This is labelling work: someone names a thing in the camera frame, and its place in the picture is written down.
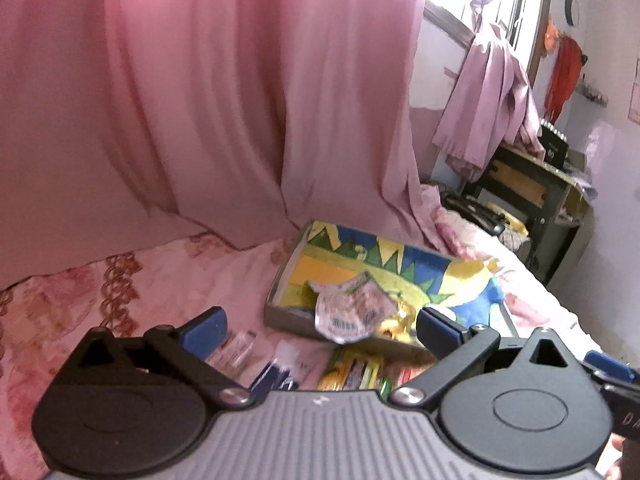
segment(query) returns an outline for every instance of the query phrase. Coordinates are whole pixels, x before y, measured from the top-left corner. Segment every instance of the wooden desk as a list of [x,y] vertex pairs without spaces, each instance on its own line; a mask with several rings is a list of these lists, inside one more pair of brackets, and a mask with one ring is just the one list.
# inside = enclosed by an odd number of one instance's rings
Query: wooden desk
[[589,199],[572,177],[506,144],[463,194],[478,198],[483,189],[527,216],[531,250],[525,264],[546,285],[591,212]]

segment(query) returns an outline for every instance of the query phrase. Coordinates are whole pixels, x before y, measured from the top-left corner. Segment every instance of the black circular cover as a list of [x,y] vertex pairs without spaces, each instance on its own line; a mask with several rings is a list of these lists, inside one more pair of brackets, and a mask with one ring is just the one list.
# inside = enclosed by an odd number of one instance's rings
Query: black circular cover
[[465,452],[503,470],[581,466],[602,450],[611,419],[588,380],[567,379],[562,368],[536,365],[470,378],[445,395],[441,425]]
[[153,472],[190,449],[204,430],[203,400],[162,384],[52,384],[33,415],[47,463],[83,477]]

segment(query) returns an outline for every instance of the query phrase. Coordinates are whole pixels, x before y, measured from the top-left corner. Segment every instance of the silver screw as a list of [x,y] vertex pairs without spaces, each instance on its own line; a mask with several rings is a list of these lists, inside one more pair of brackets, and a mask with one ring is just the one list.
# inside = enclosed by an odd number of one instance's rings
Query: silver screw
[[403,386],[391,393],[391,400],[400,406],[415,406],[424,400],[424,391]]
[[233,408],[239,408],[251,401],[251,393],[244,388],[225,388],[218,395],[222,402]]

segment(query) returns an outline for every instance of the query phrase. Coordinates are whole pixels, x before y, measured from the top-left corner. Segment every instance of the hand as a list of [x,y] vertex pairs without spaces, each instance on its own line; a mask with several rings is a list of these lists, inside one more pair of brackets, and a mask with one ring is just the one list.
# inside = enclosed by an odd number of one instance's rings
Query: hand
[[[619,435],[613,435],[611,437],[611,444],[620,452],[622,452],[622,444],[624,443],[624,441],[625,439]],[[605,480],[625,480],[622,478],[621,463],[621,458],[613,463],[613,465],[609,468],[607,474],[605,475]]]

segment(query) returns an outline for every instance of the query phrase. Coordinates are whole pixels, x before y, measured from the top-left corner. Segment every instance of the hanging red cloth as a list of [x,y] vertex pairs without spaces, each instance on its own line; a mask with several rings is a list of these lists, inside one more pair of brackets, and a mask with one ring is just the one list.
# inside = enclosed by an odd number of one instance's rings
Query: hanging red cloth
[[555,123],[562,106],[574,92],[582,70],[582,50],[573,38],[565,36],[560,42],[551,85],[546,93],[545,117]]

